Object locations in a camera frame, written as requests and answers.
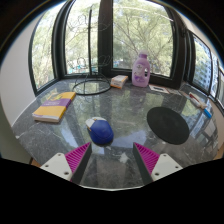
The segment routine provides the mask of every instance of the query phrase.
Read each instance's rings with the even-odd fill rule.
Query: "book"
[[[33,119],[38,121],[59,122],[75,95],[75,92],[51,95],[32,113]]]
[[[111,79],[110,85],[119,89],[122,89],[125,82],[128,80],[128,76],[118,75]]]

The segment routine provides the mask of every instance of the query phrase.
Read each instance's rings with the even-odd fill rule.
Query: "blue object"
[[[212,117],[212,115],[206,109],[204,109],[204,113],[207,116],[207,118],[210,119]]]
[[[86,120],[86,126],[94,143],[105,145],[113,140],[114,133],[106,119],[101,117],[92,117]]]

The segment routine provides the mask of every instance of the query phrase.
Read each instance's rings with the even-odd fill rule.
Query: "pink triangle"
[[[136,142],[134,142],[136,148],[139,151],[139,154],[141,155],[142,161],[144,162],[145,167],[147,168],[148,172],[152,174],[152,171],[159,159],[159,154],[152,151],[151,149],[146,148],[143,145],[140,145]]]
[[[65,154],[65,158],[73,173],[78,167],[79,163],[81,162],[89,145],[90,142],[86,143],[85,145],[79,146],[78,148],[75,148],[72,151]]]

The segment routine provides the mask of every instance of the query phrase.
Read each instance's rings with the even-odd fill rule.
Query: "yellow book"
[[[51,95],[32,113],[33,119],[38,121],[59,122],[75,95],[75,92]]]

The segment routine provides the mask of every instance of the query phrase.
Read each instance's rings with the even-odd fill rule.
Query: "wall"
[[[8,50],[0,73],[0,97],[8,122],[12,126],[20,114],[35,100],[28,67],[30,38],[40,16],[28,24]]]
[[[28,47],[38,16],[16,38],[0,71],[0,153],[2,158],[28,164],[30,155],[15,138],[11,126],[35,100],[28,69]]]

